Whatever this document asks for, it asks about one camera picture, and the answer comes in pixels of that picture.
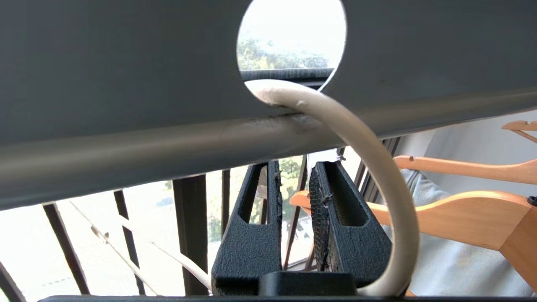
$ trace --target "textured black plastic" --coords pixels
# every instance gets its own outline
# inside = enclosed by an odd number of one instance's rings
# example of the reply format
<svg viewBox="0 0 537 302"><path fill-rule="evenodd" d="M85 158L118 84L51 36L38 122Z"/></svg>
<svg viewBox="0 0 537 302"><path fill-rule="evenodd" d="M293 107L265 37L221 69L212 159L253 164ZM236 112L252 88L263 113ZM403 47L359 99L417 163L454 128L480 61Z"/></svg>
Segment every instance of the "textured black plastic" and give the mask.
<svg viewBox="0 0 537 302"><path fill-rule="evenodd" d="M148 296L56 296L40 302L535 302L535 298L520 297L360 297L360 296L306 296L306 297L148 297Z"/></svg>
<svg viewBox="0 0 537 302"><path fill-rule="evenodd" d="M350 273L358 287L378 279L391 241L341 163L317 163L309 190L318 270Z"/></svg>
<svg viewBox="0 0 537 302"><path fill-rule="evenodd" d="M537 206L537 196L528 197L528 203L532 206Z"/></svg>
<svg viewBox="0 0 537 302"><path fill-rule="evenodd" d="M267 223L249 224L261 169L250 166L211 272L213 295L256 295L261 276L281 270L281 193L277 161L268 163Z"/></svg>
<svg viewBox="0 0 537 302"><path fill-rule="evenodd" d="M356 285L351 274L279 271L261 277L259 295L356 296Z"/></svg>

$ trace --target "black metal bar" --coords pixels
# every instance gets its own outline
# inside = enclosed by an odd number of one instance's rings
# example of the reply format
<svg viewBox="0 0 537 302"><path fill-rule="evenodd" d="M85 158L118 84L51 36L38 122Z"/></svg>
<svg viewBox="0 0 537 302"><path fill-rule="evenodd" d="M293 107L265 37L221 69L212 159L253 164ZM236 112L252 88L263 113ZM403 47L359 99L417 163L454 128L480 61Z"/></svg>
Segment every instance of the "black metal bar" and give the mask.
<svg viewBox="0 0 537 302"><path fill-rule="evenodd" d="M369 173L369 171L367 171L364 174L364 181L362 183L362 187L360 188L360 194L362 194L364 197L366 195L367 188L371 186L369 184L370 181L373 181L373 179L371 179L371 174Z"/></svg>
<svg viewBox="0 0 537 302"><path fill-rule="evenodd" d="M362 183L362 179L366 173L366 165L364 164L363 160L360 160L360 164L358 165L358 171L356 171L356 176L354 177L354 185L356 185L356 188L360 190L360 184Z"/></svg>
<svg viewBox="0 0 537 302"><path fill-rule="evenodd" d="M222 236L226 231L229 221L229 182L230 170L222 171Z"/></svg>
<svg viewBox="0 0 537 302"><path fill-rule="evenodd" d="M125 195L123 190L114 191L115 205L118 208L118 213L123 216L125 219L129 219L129 214L127 213L127 204L125 203ZM130 260L140 268L140 263L138 262L138 253L136 252L136 245L134 244L133 232L130 229L123 227L123 235L125 236L125 243L127 244L127 250L129 252ZM146 294L146 288L143 286L143 281L136 274L134 275L136 279L136 286L138 287L138 294L144 296Z"/></svg>
<svg viewBox="0 0 537 302"><path fill-rule="evenodd" d="M261 221L259 224L266 225L267 224L267 200L266 198L263 198L263 204L261 207Z"/></svg>
<svg viewBox="0 0 537 302"><path fill-rule="evenodd" d="M66 227L63 224L58 207L55 203L51 203L43 205L43 210L45 210L48 222L50 223L50 226L58 239L58 243L62 248L63 256L66 258L67 265L69 266L76 285L80 290L80 294L89 294L90 290L86 282L86 277L84 276L84 271L82 270L80 260L78 260L78 256L72 247L71 240L69 240L69 235L67 235Z"/></svg>
<svg viewBox="0 0 537 302"><path fill-rule="evenodd" d="M302 157L302 164L300 165L300 174L299 182L296 190L302 191L306 187L306 180L308 178L308 156L304 155ZM286 270L289 266L289 257L291 255L291 248L293 246L293 241L295 240L296 226L299 222L300 216L300 207L296 206L293 208L293 217L291 221L291 227L289 228L288 237L287 237L287 249L285 251L285 260L283 264L283 269Z"/></svg>
<svg viewBox="0 0 537 302"><path fill-rule="evenodd" d="M382 144L386 147L386 150L394 156L397 146L399 145L400 137L383 140ZM379 188L371 177L367 179L367 185L364 186L364 199L367 202L374 203L379 196Z"/></svg>
<svg viewBox="0 0 537 302"><path fill-rule="evenodd" d="M336 152L338 156L343 156L343 153L345 153L345 147L338 148Z"/></svg>
<svg viewBox="0 0 537 302"><path fill-rule="evenodd" d="M11 278L4 265L0 262L0 289L11 302L26 302L23 293Z"/></svg>
<svg viewBox="0 0 537 302"><path fill-rule="evenodd" d="M313 260L315 259L315 242L311 244L311 250L309 251L308 259L306 260L306 269L313 266Z"/></svg>
<svg viewBox="0 0 537 302"><path fill-rule="evenodd" d="M207 271L207 191L205 175L173 181L181 253ZM207 295L207 288L183 268L185 294Z"/></svg>
<svg viewBox="0 0 537 302"><path fill-rule="evenodd" d="M294 68L242 70L243 81L259 79L287 80L291 82L323 82L332 74L333 68Z"/></svg>

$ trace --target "white wire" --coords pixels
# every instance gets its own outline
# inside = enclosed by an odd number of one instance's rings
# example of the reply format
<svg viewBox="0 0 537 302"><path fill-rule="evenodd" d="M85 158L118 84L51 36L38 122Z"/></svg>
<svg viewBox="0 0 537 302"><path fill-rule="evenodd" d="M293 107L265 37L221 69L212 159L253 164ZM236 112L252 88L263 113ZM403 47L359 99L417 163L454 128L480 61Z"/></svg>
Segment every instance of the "white wire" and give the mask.
<svg viewBox="0 0 537 302"><path fill-rule="evenodd" d="M347 108L311 88L279 80L255 80L245 84L268 105L290 107L320 120L360 155L388 205L394 242L384 273L375 282L359 288L358 293L364 296L401 294L416 265L418 221L403 177L375 133Z"/></svg>
<svg viewBox="0 0 537 302"><path fill-rule="evenodd" d="M179 262L185 269L187 269L192 275L194 275L194 277L196 277L196 279L198 279L207 289L211 290L211 278L205 271L203 271L197 264L195 264L194 261L183 255L182 253L170 253L166 251L165 249L157 245L154 241L150 240L150 236L147 235L145 231L134 227L132 223L125 217L118 215L116 218L120 224L130 229L133 233L136 234L136 236L143 237L151 245L153 245L166 255L170 256L175 261Z"/></svg>
<svg viewBox="0 0 537 302"><path fill-rule="evenodd" d="M90 218L89 218L86 214L84 214L84 213L83 213L83 212L82 212L82 211L81 211L81 210L80 210L80 209L79 209L73 202L69 202L69 203L76 209L76 211L79 212L79 214L80 214L82 217L84 217L84 218L90 223L90 225L93 227L93 229L94 229L97 233L99 233L99 235L100 235L102 238L104 238L104 240L106 241L106 243L108 243L108 245L114 250L114 252L115 252L116 254L118 254L118 256L119 256L119 257L120 257L120 258L121 258L121 259L122 259L128 266L129 266L129 268L133 271L133 273L134 273L135 275L137 275L138 278L140 278L140 280L141 280L142 282L144 282L145 285L146 285L146 286L147 286L153 293L155 293L157 296L160 296L160 295L158 294L158 292L155 290L155 287L152 286L151 283L149 283L149 282L147 281L147 279L144 278L144 277L142 276L142 272L141 272L140 269L136 266L136 264L134 264L134 263L133 263L130 259L128 259L127 257L123 256L123 255L119 252L119 250L116 249L115 246L108 240L108 237L106 237L105 234L104 234L103 232L101 232L101 231L97 228L97 226L95 226L95 224L90 220Z"/></svg>

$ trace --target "white wall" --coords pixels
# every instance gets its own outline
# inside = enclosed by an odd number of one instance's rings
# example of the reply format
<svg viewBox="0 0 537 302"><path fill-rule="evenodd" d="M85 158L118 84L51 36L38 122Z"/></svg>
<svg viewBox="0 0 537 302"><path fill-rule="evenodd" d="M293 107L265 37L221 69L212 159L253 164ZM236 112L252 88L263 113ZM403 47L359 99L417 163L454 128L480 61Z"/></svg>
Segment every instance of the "white wall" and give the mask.
<svg viewBox="0 0 537 302"><path fill-rule="evenodd" d="M535 121L537 111L413 134L411 138L404 139L398 153L488 164L513 164L537 158L537 143L501 129L504 124L514 120ZM472 190L499 190L523 196L537 195L537 185L429 172L425 174L443 190L453 194Z"/></svg>

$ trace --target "window glass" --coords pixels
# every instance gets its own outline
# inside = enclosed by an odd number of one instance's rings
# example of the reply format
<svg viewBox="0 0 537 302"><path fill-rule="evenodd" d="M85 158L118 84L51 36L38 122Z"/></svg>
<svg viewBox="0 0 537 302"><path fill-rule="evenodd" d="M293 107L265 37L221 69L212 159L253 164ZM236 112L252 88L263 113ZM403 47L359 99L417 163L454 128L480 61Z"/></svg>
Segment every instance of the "window glass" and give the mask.
<svg viewBox="0 0 537 302"><path fill-rule="evenodd" d="M102 192L57 202L67 234L80 260L91 294L138 295L134 273L114 250L91 229L91 224L70 204L86 214L109 241L128 258L123 229L115 217L113 192Z"/></svg>
<svg viewBox="0 0 537 302"><path fill-rule="evenodd" d="M28 302L80 294L41 205L0 212L0 229L0 260Z"/></svg>
<svg viewBox="0 0 537 302"><path fill-rule="evenodd" d="M345 152L343 152L344 161L341 161L343 168L347 171L347 174L352 180L356 177L358 172L358 166L360 165L360 156L354 151L350 146L345 147Z"/></svg>
<svg viewBox="0 0 537 302"><path fill-rule="evenodd" d="M9 302L8 298L5 296L2 290L0 290L0 302Z"/></svg>
<svg viewBox="0 0 537 302"><path fill-rule="evenodd" d="M289 201L296 193L300 177L301 164L302 156L293 156L280 160L282 182L280 190L283 199L283 221L281 228L282 260L285 260L289 229L293 219L293 206L289 203ZM289 264L307 258L312 243L313 229L311 226L311 217L306 212L301 211L298 224L296 226L291 254L289 255Z"/></svg>
<svg viewBox="0 0 537 302"><path fill-rule="evenodd" d="M144 277L166 296L184 296L183 268L166 251L180 251L171 181L148 183L123 190L129 220L143 234L133 232L140 269ZM151 290L145 286L146 293Z"/></svg>
<svg viewBox="0 0 537 302"><path fill-rule="evenodd" d="M339 0L254 0L237 39L239 70L335 68L345 31Z"/></svg>
<svg viewBox="0 0 537 302"><path fill-rule="evenodd" d="M222 171L207 173L205 179L207 182L207 268L210 273L222 239Z"/></svg>

